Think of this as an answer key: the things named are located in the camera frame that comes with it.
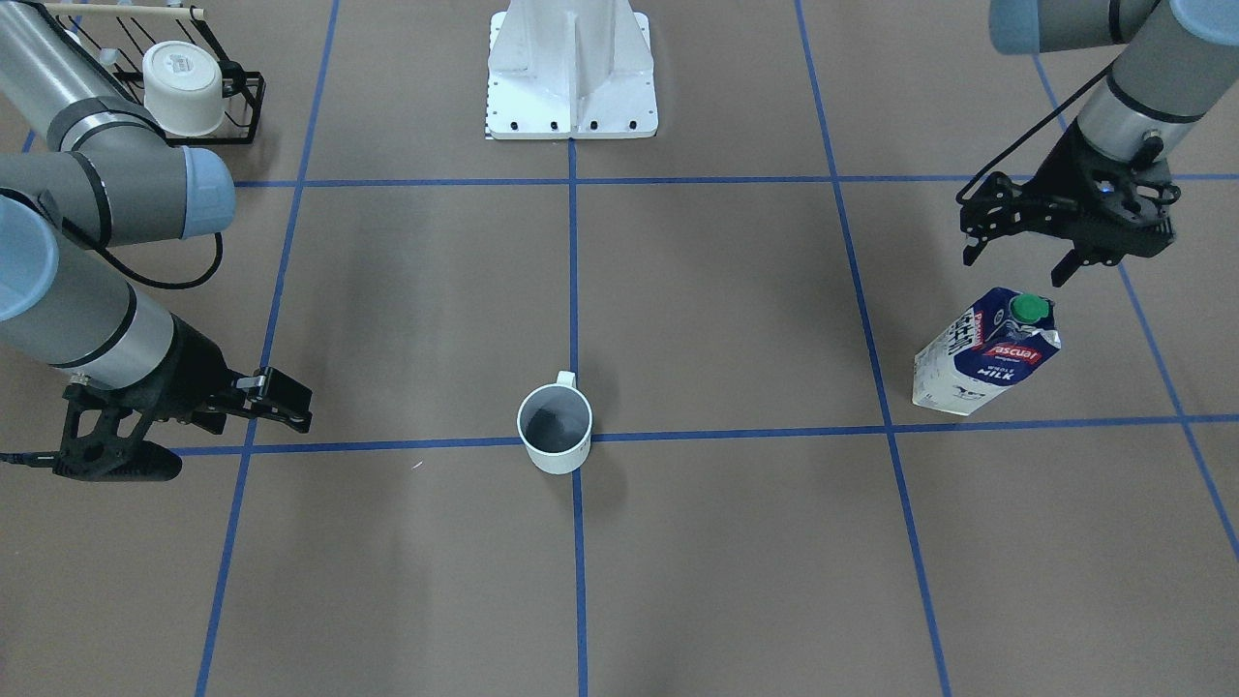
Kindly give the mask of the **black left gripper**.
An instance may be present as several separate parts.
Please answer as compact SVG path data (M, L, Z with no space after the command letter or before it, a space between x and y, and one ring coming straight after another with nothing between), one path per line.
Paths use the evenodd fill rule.
M1097 150L1078 125L1067 129L1035 175L1035 232L1072 241L1049 269L1062 288L1097 260L1154 258L1176 241L1171 206L1181 197L1163 158L1163 132L1137 137L1132 162Z

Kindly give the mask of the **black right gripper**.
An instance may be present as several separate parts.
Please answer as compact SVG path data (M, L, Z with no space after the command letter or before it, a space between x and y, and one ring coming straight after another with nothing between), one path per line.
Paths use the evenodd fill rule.
M274 366L242 376L213 340L183 319L173 321L164 361L145 379L118 389L116 405L156 422L177 420L202 430L225 428L230 415L270 420L300 435L313 423L310 387Z

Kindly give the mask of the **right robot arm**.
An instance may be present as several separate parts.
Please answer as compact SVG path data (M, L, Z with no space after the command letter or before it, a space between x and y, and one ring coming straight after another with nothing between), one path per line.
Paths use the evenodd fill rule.
M2 4L2 93L47 142L2 156L2 343L79 379L72 404L221 433L230 415L307 432L309 387L245 376L149 296L115 248L221 238L235 215L213 151L164 128L45 2Z

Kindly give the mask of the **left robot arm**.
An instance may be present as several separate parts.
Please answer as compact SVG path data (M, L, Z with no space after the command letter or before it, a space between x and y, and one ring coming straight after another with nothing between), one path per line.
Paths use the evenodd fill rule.
M983 184L983 239L1035 232L1070 243L1049 272L1154 258L1175 241L1181 189L1168 156L1237 83L1234 1L994 1L987 33L1004 54L1118 45L1075 92L1084 106L1026 184Z

